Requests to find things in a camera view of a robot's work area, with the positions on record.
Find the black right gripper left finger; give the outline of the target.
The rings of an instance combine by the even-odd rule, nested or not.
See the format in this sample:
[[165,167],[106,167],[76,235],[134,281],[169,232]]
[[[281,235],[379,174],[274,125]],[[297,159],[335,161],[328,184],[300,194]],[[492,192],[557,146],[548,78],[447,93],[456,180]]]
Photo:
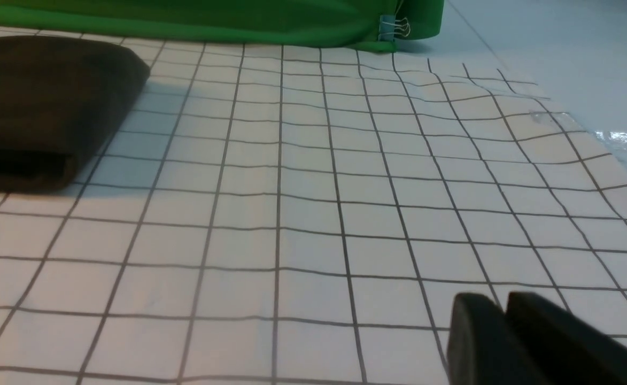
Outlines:
[[501,309],[471,292],[453,298],[447,364],[450,384],[549,383]]

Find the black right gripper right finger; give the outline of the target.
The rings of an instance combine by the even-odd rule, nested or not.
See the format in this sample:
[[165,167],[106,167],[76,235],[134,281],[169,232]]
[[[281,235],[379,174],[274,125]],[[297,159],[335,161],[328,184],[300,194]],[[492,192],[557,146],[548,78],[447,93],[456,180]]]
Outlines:
[[533,292],[511,292],[506,321],[553,384],[627,384],[627,348]]

